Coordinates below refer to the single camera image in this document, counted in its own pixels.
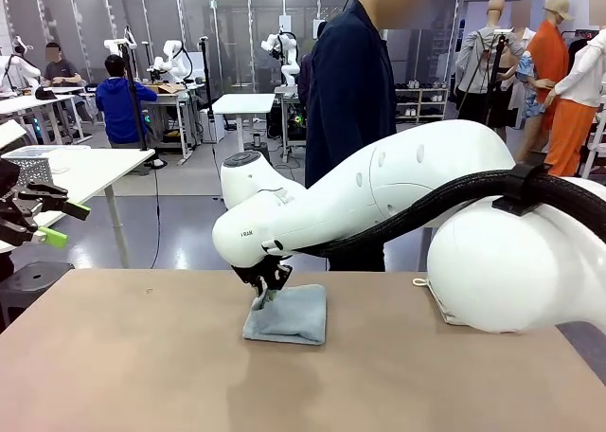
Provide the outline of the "person in navy jacket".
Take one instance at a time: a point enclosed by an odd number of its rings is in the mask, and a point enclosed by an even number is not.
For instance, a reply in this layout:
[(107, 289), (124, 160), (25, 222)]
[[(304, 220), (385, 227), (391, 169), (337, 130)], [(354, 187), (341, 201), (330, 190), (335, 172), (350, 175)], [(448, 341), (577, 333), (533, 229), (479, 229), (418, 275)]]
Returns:
[(390, 0), (354, 0), (316, 41), (307, 99), (307, 188), (396, 132), (393, 69), (380, 32), (398, 7)]

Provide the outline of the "computer with coloured lights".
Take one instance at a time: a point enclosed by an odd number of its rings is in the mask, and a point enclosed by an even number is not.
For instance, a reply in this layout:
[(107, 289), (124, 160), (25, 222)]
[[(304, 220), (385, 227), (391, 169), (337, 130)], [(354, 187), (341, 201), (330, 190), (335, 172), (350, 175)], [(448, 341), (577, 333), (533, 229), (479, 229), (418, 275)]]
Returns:
[(291, 141), (305, 141), (307, 139), (307, 120), (299, 104), (288, 104), (287, 111), (287, 137)]

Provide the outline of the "grey plastic step stool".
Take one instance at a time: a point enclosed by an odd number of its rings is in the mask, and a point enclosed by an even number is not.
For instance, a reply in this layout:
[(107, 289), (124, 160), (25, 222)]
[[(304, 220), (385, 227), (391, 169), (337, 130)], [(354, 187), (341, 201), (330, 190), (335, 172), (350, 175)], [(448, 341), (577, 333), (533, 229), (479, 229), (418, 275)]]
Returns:
[(268, 162), (271, 162), (270, 151), (266, 142), (261, 142), (258, 146), (252, 142), (247, 142), (244, 144), (244, 149), (261, 153)]

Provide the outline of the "long white desk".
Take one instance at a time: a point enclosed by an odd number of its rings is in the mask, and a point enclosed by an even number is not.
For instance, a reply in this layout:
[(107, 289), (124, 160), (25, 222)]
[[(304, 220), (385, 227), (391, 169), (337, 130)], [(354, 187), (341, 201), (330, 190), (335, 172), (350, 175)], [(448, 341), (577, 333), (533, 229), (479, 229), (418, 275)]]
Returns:
[[(81, 128), (79, 116), (77, 114), (75, 95), (60, 93), (55, 94), (54, 99), (36, 99), (33, 95), (13, 97), (0, 100), (0, 121), (8, 119), (19, 119), (24, 122), (24, 117), (29, 116), (39, 131), (32, 127), (33, 142), (39, 137), (44, 144), (55, 145), (77, 145), (88, 139)], [(72, 108), (75, 114), (76, 130), (79, 136), (74, 138), (72, 135), (72, 125), (69, 123), (66, 109)]]

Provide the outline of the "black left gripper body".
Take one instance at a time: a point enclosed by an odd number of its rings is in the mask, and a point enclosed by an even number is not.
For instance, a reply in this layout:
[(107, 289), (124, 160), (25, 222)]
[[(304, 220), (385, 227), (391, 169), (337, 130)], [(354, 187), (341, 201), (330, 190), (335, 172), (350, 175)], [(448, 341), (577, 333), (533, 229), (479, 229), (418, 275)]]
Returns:
[(12, 246), (23, 243), (46, 243), (47, 236), (34, 222), (37, 211), (33, 209), (42, 202), (38, 198), (21, 199), (19, 193), (42, 191), (50, 183), (28, 180), (23, 188), (18, 188), (21, 168), (0, 158), (0, 242)]

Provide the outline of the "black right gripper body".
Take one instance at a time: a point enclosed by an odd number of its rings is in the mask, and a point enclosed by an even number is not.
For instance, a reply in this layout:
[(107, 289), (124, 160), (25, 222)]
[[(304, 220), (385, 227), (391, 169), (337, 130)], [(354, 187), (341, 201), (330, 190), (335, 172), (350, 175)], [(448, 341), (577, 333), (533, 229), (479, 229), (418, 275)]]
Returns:
[(252, 267), (237, 267), (232, 269), (245, 284), (256, 290), (281, 290), (287, 283), (293, 268), (282, 263), (280, 256), (266, 256)]

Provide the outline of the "blue-grey towel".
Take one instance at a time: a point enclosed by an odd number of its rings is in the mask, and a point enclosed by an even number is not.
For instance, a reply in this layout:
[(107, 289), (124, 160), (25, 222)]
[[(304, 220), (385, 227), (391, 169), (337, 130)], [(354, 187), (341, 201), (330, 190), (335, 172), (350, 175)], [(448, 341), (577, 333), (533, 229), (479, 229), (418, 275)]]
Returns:
[(321, 346), (326, 340), (327, 292), (318, 284), (287, 287), (273, 301), (256, 297), (245, 320), (247, 340)]

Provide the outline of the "wooden shoe rack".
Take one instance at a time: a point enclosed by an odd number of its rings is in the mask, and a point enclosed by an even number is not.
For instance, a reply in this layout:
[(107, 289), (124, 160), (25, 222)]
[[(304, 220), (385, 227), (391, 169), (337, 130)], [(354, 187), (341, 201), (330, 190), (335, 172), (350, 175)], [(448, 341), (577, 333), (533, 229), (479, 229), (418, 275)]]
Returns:
[(445, 118), (447, 88), (397, 88), (395, 92), (397, 122), (425, 123)]

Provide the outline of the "mannequin white shirt orange trousers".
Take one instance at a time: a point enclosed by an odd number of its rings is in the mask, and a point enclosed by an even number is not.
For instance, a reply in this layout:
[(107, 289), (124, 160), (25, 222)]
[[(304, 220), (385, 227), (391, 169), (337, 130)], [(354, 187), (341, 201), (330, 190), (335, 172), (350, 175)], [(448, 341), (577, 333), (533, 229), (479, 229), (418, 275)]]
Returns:
[(545, 163), (554, 176), (573, 176), (601, 99), (606, 74), (606, 25), (575, 55), (571, 71), (551, 89), (544, 105), (557, 104)]

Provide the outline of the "small white desk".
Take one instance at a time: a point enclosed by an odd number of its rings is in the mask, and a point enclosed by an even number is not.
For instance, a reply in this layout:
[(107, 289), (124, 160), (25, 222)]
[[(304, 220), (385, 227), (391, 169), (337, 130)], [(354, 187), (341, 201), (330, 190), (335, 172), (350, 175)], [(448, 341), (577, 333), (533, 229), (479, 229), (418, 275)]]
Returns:
[(224, 94), (212, 105), (213, 112), (236, 119), (237, 152), (244, 151), (242, 121), (245, 117), (271, 112), (275, 94)]

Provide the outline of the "seated man grey t-shirt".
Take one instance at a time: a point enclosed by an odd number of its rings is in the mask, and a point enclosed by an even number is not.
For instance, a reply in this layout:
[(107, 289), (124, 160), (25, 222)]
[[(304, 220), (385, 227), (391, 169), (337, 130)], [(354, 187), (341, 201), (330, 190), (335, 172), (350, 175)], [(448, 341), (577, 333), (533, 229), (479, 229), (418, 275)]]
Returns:
[(63, 55), (61, 46), (50, 42), (45, 46), (45, 58), (47, 65), (43, 74), (44, 86), (76, 86), (82, 82), (82, 77), (77, 68)]

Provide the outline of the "flat cardboard box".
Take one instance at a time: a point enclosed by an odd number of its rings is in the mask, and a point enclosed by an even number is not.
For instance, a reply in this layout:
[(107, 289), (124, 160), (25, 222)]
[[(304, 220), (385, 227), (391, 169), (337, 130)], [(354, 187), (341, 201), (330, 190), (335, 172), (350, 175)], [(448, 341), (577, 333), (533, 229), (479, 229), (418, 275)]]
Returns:
[(145, 86), (157, 95), (173, 95), (187, 90), (181, 83), (145, 83)]

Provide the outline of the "grey round plastic stool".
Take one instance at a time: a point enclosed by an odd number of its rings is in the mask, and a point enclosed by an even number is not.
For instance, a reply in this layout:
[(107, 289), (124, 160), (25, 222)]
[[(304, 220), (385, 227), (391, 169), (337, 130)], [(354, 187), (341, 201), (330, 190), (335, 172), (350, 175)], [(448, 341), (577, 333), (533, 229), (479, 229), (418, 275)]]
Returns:
[(0, 333), (75, 266), (69, 262), (36, 261), (0, 282)]

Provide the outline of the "bystander in dark hoodie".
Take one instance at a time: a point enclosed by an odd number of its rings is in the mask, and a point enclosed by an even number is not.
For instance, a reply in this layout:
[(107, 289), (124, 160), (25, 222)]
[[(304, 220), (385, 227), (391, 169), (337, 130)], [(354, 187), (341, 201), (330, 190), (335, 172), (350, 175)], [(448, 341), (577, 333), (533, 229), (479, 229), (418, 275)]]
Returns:
[(300, 71), (297, 79), (297, 94), (302, 112), (307, 113), (307, 103), (310, 91), (312, 54), (305, 55), (300, 64)]

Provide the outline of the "black stand with round base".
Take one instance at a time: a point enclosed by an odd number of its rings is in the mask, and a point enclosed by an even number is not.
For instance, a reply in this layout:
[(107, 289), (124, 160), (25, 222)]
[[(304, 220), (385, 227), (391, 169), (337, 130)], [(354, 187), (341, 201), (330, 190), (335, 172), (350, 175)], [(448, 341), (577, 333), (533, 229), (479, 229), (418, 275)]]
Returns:
[(121, 39), (118, 43), (119, 52), (124, 62), (125, 77), (127, 80), (127, 89), (132, 104), (134, 115), (134, 126), (138, 135), (138, 146), (141, 151), (147, 152), (150, 147), (148, 143), (149, 131), (144, 128), (144, 118), (141, 108), (141, 102), (155, 102), (158, 100), (157, 94), (149, 87), (142, 85), (134, 79), (134, 73), (131, 61), (131, 45), (126, 39)]

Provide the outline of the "person in blue hoodie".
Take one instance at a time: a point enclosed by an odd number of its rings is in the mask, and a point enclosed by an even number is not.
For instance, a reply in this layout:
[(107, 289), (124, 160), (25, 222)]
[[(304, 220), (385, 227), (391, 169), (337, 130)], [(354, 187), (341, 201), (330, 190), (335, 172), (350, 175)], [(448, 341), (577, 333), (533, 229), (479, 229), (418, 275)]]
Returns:
[(140, 133), (134, 117), (134, 104), (126, 64), (122, 57), (110, 54), (104, 62), (108, 77), (96, 89), (95, 100), (104, 115), (105, 133), (112, 148), (140, 146)]

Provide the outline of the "white metal rack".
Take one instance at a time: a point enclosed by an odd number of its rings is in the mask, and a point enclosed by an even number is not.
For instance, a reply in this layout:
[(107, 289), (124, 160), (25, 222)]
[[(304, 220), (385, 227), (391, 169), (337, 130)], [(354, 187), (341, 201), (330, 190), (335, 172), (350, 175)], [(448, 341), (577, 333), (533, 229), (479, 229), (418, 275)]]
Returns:
[(599, 111), (580, 150), (577, 176), (588, 178), (606, 168), (606, 110)]

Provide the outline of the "black pole stand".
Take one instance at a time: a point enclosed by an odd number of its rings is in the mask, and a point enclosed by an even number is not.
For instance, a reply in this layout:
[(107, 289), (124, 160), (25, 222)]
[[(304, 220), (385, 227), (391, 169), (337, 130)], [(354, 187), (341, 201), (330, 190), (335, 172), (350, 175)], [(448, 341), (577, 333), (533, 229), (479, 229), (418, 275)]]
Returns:
[(206, 93), (206, 108), (207, 115), (210, 121), (214, 120), (214, 111), (213, 111), (213, 100), (211, 95), (211, 86), (210, 86), (210, 78), (209, 78), (209, 70), (208, 70), (208, 62), (207, 62), (207, 43), (208, 38), (206, 36), (202, 36), (199, 39), (198, 47), (200, 48), (203, 55), (203, 65), (204, 65), (204, 77), (205, 77), (205, 93)]

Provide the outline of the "mannequin in grey shirt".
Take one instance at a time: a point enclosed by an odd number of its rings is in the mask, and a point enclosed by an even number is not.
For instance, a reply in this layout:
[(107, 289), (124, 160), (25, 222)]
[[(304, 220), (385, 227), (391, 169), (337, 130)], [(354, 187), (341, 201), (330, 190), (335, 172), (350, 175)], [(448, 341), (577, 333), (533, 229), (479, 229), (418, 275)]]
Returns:
[(488, 2), (486, 25), (466, 36), (455, 62), (457, 117), (481, 122), (502, 139), (507, 138), (507, 127), (516, 116), (508, 108), (512, 91), (502, 90), (501, 83), (525, 51), (510, 32), (505, 35), (503, 53), (497, 53), (499, 36), (494, 31), (500, 28), (505, 5), (505, 0)]

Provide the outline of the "white towel with loop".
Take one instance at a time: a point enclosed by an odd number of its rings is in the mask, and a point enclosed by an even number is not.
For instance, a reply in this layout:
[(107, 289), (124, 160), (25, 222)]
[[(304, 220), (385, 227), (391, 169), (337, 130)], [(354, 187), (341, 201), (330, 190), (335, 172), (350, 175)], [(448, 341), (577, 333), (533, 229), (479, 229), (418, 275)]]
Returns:
[(446, 324), (452, 325), (452, 326), (464, 326), (464, 323), (462, 323), (450, 310), (448, 310), (444, 306), (444, 304), (441, 302), (441, 300), (435, 293), (435, 290), (433, 289), (431, 282), (428, 279), (416, 278), (416, 279), (412, 280), (412, 284), (419, 288), (425, 288), (430, 293), (431, 297), (433, 298), (433, 300), (440, 312), (440, 315), (441, 315), (443, 321)]

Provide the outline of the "white robot workbench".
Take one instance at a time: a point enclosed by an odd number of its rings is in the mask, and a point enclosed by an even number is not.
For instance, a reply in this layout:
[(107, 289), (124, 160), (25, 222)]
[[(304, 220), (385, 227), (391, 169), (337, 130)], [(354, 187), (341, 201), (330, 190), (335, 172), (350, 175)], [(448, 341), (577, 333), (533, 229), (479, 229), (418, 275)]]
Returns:
[(185, 87), (187, 90), (179, 94), (157, 95), (157, 101), (144, 103), (153, 147), (159, 153), (178, 153), (179, 166), (202, 144), (203, 135), (199, 115), (205, 102), (205, 84), (186, 83)]

